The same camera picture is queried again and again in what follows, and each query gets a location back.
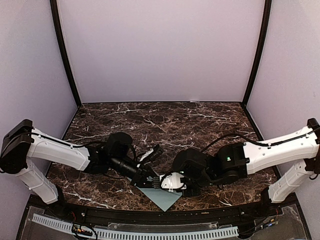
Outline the teal green envelope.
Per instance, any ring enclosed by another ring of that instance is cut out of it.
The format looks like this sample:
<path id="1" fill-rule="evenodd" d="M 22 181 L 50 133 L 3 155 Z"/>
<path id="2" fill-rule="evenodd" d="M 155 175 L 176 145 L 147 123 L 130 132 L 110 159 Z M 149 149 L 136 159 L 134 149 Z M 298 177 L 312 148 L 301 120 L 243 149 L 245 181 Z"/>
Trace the teal green envelope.
<path id="1" fill-rule="evenodd" d="M 133 176 L 134 174 L 131 174 L 127 178 L 131 181 Z M 166 212 L 182 196 L 182 193 L 178 193 L 177 191 L 168 192 L 166 190 L 155 189 L 153 187 L 136 188 L 138 188 L 144 195 L 146 195 L 164 212 Z"/>

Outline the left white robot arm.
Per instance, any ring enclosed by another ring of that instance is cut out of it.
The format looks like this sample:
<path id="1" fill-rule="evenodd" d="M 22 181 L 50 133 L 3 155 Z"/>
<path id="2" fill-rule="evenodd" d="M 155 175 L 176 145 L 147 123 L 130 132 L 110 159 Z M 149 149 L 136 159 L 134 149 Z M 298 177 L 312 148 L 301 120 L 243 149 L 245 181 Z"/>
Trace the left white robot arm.
<path id="1" fill-rule="evenodd" d="M 62 190 L 44 176 L 32 159 L 48 160 L 92 175 L 113 169 L 129 178 L 131 185 L 151 188 L 158 175 L 150 166 L 130 158 L 129 151 L 135 151 L 133 139 L 124 132 L 112 133 L 106 141 L 76 145 L 41 132 L 25 119 L 3 138 L 0 171 L 19 178 L 44 203 L 51 204 L 58 217 L 67 218 L 71 208 L 63 201 Z"/>

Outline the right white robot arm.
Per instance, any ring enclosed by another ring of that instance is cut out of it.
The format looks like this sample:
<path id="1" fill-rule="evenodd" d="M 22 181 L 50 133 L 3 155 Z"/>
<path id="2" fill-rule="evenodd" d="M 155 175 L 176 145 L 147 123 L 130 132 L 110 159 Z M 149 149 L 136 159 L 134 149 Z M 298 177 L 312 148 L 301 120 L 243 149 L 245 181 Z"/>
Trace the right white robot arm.
<path id="1" fill-rule="evenodd" d="M 264 141 L 237 142 L 221 147 L 215 155 L 205 150 L 188 148 L 175 157 L 168 182 L 170 191 L 183 193 L 197 188 L 229 185 L 239 179 L 279 164 L 294 162 L 275 183 L 261 193 L 262 201 L 255 205 L 255 213 L 266 217 L 305 180 L 320 174 L 320 125 L 310 118 L 302 129 Z"/>

